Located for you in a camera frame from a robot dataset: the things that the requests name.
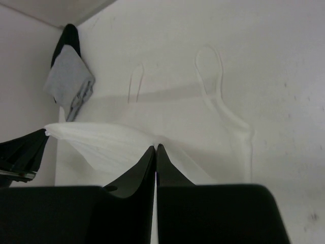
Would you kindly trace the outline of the white tank top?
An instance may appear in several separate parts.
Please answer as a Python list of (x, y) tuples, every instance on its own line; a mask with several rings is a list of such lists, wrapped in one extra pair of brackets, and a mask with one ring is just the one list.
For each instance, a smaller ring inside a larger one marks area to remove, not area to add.
[(77, 184), (102, 185), (131, 169), (150, 147), (163, 146), (172, 166), (196, 185), (252, 180), (252, 128), (221, 97), (218, 52), (202, 47), (194, 67), (200, 94), (163, 102), (130, 103), (117, 123), (56, 123), (46, 133), (81, 156)]

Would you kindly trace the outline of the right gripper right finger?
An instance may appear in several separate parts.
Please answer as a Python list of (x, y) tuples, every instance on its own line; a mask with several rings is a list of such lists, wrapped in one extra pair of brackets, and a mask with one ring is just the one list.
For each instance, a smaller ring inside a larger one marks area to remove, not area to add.
[(159, 145), (159, 243), (289, 243), (275, 198), (256, 184), (195, 185)]

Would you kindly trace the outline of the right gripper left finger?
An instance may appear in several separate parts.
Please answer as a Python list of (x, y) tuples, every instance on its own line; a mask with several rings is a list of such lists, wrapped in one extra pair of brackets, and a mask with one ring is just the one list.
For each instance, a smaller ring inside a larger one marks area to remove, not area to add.
[(1, 243), (150, 243), (155, 149), (110, 184), (1, 189)]

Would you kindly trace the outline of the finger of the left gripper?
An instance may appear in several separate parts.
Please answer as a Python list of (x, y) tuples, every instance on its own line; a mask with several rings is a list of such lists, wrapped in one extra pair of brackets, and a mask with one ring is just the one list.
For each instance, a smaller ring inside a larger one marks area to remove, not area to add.
[(1, 183), (29, 182), (40, 168), (49, 136), (40, 129), (1, 143)]

